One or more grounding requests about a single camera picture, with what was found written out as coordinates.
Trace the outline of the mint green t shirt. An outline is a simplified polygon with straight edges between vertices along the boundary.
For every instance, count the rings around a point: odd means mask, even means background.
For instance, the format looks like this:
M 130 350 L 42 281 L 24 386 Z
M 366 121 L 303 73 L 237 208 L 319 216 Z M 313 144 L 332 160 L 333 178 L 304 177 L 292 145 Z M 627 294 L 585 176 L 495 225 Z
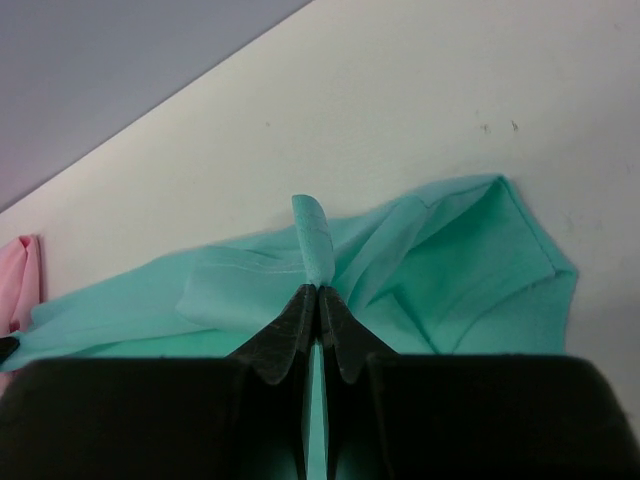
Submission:
M 501 176 L 185 250 L 35 306 L 1 359 L 5 479 L 468 479 L 568 467 L 528 427 L 527 375 L 562 362 L 577 273 Z M 268 385 L 228 355 L 303 284 L 315 339 Z M 329 383 L 319 291 L 398 353 Z

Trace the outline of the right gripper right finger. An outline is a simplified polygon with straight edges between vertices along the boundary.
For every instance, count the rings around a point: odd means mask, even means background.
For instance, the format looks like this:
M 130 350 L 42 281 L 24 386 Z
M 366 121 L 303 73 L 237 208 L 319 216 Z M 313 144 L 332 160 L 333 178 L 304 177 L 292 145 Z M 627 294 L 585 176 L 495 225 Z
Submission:
M 332 287 L 319 291 L 320 339 L 328 382 L 355 384 L 372 356 L 398 353 L 358 321 Z

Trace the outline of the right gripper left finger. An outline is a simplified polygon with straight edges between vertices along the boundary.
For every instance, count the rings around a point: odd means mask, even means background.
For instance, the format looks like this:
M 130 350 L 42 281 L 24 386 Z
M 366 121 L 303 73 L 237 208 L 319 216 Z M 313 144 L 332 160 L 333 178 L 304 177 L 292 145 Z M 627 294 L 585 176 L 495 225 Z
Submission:
M 316 303 L 316 287 L 301 285 L 282 312 L 232 351 L 228 358 L 251 366 L 266 384 L 280 384 L 297 358 L 302 358 L 303 365 L 308 362 L 315 339 L 313 325 Z

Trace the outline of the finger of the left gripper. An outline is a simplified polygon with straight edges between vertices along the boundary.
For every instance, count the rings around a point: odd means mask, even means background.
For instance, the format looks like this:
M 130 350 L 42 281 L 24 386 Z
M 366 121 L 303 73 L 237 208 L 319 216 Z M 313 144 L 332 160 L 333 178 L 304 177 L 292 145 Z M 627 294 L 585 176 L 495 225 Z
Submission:
M 8 359 L 19 348 L 19 339 L 7 336 L 0 338 L 0 359 Z

